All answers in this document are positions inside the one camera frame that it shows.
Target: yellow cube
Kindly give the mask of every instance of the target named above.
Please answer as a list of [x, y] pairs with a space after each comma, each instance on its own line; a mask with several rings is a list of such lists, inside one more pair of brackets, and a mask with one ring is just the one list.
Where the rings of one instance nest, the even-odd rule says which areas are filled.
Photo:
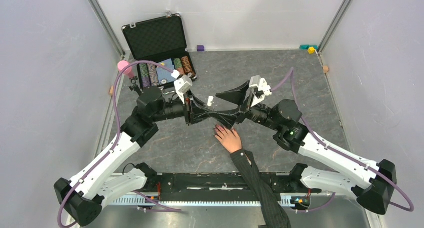
[[311, 46], [307, 49], [307, 51], [308, 51], [308, 53], [313, 54], [313, 53], [315, 53], [315, 48]]

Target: case latch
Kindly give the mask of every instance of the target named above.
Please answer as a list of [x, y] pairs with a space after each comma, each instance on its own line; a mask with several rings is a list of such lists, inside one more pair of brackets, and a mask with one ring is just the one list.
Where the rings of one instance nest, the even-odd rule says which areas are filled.
[[169, 18], [172, 16], [171, 10], [166, 10], [165, 11], [166, 17]]

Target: black foam lining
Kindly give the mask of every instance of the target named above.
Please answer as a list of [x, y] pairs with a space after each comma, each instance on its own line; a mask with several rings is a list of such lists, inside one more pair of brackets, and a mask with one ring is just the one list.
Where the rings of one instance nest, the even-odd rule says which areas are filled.
[[155, 60], [158, 54], [185, 51], [187, 47], [179, 14], [141, 21], [133, 28], [128, 24], [122, 32], [136, 60]]

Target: stack of poker chips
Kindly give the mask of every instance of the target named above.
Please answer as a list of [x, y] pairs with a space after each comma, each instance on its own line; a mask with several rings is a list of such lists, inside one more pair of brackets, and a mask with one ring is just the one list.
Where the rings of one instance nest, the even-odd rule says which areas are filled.
[[149, 87], [150, 84], [150, 78], [149, 78], [149, 70], [147, 68], [147, 64], [142, 63], [140, 64], [141, 68], [141, 80], [143, 83], [143, 87]]
[[175, 64], [175, 68], [179, 71], [179, 74], [184, 75], [186, 74], [184, 72], [183, 64], [181, 63], [181, 59], [174, 59], [173, 63]]
[[190, 64], [190, 60], [187, 56], [184, 56], [181, 58], [182, 65], [184, 67], [184, 71], [187, 74], [187, 76], [194, 77], [196, 73], [194, 72], [192, 65]]
[[156, 65], [147, 64], [148, 74], [150, 76], [150, 81], [152, 86], [159, 85], [158, 73], [156, 72]]

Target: human hand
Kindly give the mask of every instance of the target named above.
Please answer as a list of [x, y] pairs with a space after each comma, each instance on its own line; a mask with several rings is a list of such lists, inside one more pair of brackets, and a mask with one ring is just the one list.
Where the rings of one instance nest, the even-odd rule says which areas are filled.
[[229, 130], [224, 126], [216, 125], [215, 137], [230, 154], [242, 149], [242, 139], [234, 128]]

